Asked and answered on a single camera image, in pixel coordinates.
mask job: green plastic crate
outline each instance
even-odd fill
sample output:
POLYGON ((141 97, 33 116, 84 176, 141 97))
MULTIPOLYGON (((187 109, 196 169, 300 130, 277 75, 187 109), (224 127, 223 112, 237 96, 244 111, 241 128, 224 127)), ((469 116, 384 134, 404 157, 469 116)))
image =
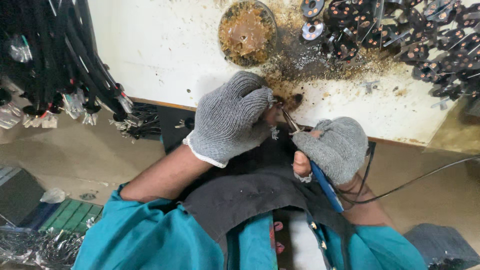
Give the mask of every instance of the green plastic crate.
POLYGON ((94 218, 95 222, 102 217, 103 206, 73 199, 64 200, 53 215, 40 227, 39 231, 61 230, 85 234, 87 220, 94 218))

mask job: teal shirt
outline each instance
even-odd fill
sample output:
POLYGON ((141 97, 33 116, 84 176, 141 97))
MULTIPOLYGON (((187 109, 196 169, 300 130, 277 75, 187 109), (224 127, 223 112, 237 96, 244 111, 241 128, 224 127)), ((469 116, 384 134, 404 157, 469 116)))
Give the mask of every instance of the teal shirt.
MULTIPOLYGON (((119 195, 123 186, 112 193, 102 219, 87 231, 72 269, 223 269, 220 246, 181 205, 167 199, 124 201, 119 195)), ((268 212, 230 231, 228 269, 276 270, 272 226, 268 212)), ((320 228, 314 232, 326 243, 326 257, 342 270, 340 238, 320 228)), ((390 227, 357 226, 349 249, 354 270, 427 269, 418 250, 390 227)))

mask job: gray knit glove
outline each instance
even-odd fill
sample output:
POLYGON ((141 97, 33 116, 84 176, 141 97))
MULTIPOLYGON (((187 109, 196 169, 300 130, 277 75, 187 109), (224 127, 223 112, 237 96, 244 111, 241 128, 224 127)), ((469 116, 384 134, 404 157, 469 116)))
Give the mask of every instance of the gray knit glove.
POLYGON ((228 160, 259 146, 271 132, 259 119, 272 102, 263 78, 237 72, 198 102, 195 129, 183 140, 195 156, 224 168, 228 160))
POLYGON ((334 184, 345 184, 365 161, 368 138, 360 124, 350 117, 322 120, 313 130, 321 130, 319 138, 307 132, 293 136, 293 142, 334 184))

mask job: electrical cord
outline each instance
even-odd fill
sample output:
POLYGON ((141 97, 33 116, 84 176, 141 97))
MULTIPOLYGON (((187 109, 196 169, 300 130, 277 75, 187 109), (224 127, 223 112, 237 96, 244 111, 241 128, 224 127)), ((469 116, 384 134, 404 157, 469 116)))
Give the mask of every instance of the electrical cord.
MULTIPOLYGON (((368 176, 368 173, 370 171, 370 165, 372 164, 373 155, 375 154, 375 147, 377 146, 376 142, 370 142, 369 141, 368 144, 369 144, 369 151, 368 152, 369 152, 370 158, 368 159, 368 165, 367 165, 367 168, 365 169, 365 174, 364 174, 363 179, 361 181, 360 189, 358 190, 354 201, 356 201, 360 197, 360 194, 363 190, 363 187, 365 186, 365 182, 367 181, 367 176, 368 176)), ((346 191, 343 191, 341 189, 338 189, 338 192, 340 192, 342 195, 344 193, 347 193, 346 191)), ((355 204, 352 204, 349 208, 345 209, 345 211, 348 211, 348 210, 352 209, 354 206, 355 206, 355 204)))
POLYGON ((403 189, 403 188, 405 188, 405 187, 408 187, 408 186, 412 185, 413 183, 415 183, 416 181, 418 181, 418 180, 420 180, 420 179, 423 179, 423 178, 425 178, 425 177, 427 177, 427 176, 430 176, 430 175, 432 175, 432 174, 434 174, 434 173, 436 173, 436 172, 439 172, 439 171, 441 171, 441 170, 443 170, 443 169, 446 169, 446 168, 448 168, 448 167, 451 167, 451 166, 453 166, 453 165, 457 165, 457 164, 459 164, 459 163, 462 163, 462 162, 465 162, 465 161, 468 161, 468 160, 480 159, 480 155, 475 155, 475 156, 472 156, 472 157, 469 157, 469 158, 465 158, 465 159, 462 159, 462 160, 458 160, 458 161, 452 162, 452 163, 447 164, 447 165, 444 165, 444 166, 442 166, 442 167, 440 167, 440 168, 438 168, 438 169, 436 169, 436 170, 433 170, 433 171, 431 171, 431 172, 429 172, 429 173, 426 173, 426 174, 424 174, 424 175, 422 175, 422 176, 420 176, 420 177, 417 177, 417 178, 415 178, 415 179, 413 179, 413 180, 411 180, 411 181, 409 181, 409 182, 407 182, 407 183, 405 183, 405 184, 403 184, 403 185, 401 185, 401 186, 399 186, 399 187, 397 187, 397 188, 395 188, 395 189, 392 189, 392 190, 390 190, 390 191, 388 191, 388 192, 385 192, 385 193, 383 193, 382 195, 379 195, 379 196, 377 196, 377 197, 375 197, 375 198, 371 198, 371 199, 364 200, 364 201, 357 201, 357 199, 358 199, 358 197, 359 197, 359 195, 360 195, 360 193, 361 193, 361 190, 363 189, 363 186, 364 186, 364 184, 365 184, 366 175, 368 174, 368 169, 369 169, 370 163, 371 163, 371 161, 372 161, 372 157, 373 157, 373 152, 370 153, 369 165, 367 166, 367 171, 365 172, 365 176, 363 177, 360 190, 358 191, 357 197, 356 197, 355 200, 350 200, 349 198, 347 198, 347 197, 332 183, 332 181, 330 180, 330 178, 327 177, 327 180, 330 182, 330 184, 331 184, 331 186, 333 187, 333 189, 335 190, 335 192, 336 192, 338 195, 340 195, 340 197, 342 197, 342 199, 344 199, 346 202, 348 202, 348 203, 350 203, 350 204, 352 204, 352 205, 356 205, 356 204, 367 204, 367 203, 376 201, 376 200, 378 200, 378 199, 384 198, 384 197, 386 197, 386 196, 394 193, 395 191, 398 191, 398 190, 401 190, 401 189, 403 189))

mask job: floor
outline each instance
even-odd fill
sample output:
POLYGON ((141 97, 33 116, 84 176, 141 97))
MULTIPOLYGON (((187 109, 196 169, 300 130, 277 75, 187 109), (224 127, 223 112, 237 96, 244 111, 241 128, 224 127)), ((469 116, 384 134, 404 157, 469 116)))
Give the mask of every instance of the floor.
MULTIPOLYGON (((165 154, 159 141, 132 144, 108 124, 109 117, 111 114, 102 110, 98 125, 88 126, 62 114, 57 129, 22 129, 13 142, 0 144, 0 163, 27 169, 46 189, 59 187, 74 199, 93 193, 96 198, 89 202, 104 204, 119 184, 165 154)), ((2 136, 9 137, 0 133, 0 142, 2 136)), ((368 184, 381 194, 463 156, 378 144, 368 184)), ((382 203, 401 233, 424 222, 451 226, 480 253, 479 191, 478 164, 462 163, 396 192, 382 203)))

